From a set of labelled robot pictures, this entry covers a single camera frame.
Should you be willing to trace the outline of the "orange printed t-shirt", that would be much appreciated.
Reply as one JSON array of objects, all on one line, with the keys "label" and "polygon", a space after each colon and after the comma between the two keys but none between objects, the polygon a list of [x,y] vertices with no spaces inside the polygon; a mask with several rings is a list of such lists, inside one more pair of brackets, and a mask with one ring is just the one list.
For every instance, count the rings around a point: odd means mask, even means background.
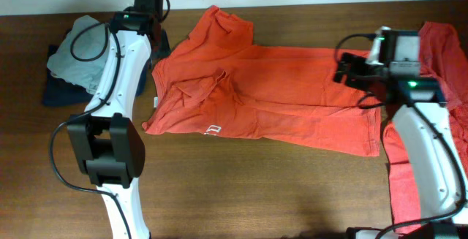
[{"label": "orange printed t-shirt", "polygon": [[268,138],[356,156],[380,152],[380,111],[333,81],[330,48],[267,47],[254,25],[218,7],[152,72],[158,105],[148,134]]}]

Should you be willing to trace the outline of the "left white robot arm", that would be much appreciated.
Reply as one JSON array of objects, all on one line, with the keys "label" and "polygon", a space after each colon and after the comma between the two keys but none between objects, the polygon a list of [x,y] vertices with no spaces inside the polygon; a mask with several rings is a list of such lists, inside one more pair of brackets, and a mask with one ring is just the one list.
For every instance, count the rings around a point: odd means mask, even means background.
[{"label": "left white robot arm", "polygon": [[114,14],[105,27],[109,51],[98,89],[84,113],[65,123],[79,170],[105,202],[114,238],[151,237],[139,195],[146,150],[132,114],[142,75],[171,53],[161,27],[169,11],[169,0],[135,0]]}]

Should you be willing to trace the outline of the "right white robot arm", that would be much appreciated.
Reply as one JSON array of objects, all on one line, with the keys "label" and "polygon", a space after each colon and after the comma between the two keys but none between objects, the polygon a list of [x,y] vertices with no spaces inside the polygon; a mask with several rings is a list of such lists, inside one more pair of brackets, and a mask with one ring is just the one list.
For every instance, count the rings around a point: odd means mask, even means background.
[{"label": "right white robot arm", "polygon": [[419,193],[419,219],[384,229],[350,227],[347,238],[402,238],[397,229],[418,225],[406,238],[467,237],[467,176],[450,131],[448,102],[439,82],[420,76],[420,36],[383,26],[364,34],[372,42],[366,57],[334,50],[334,82],[394,106],[401,138]]}]

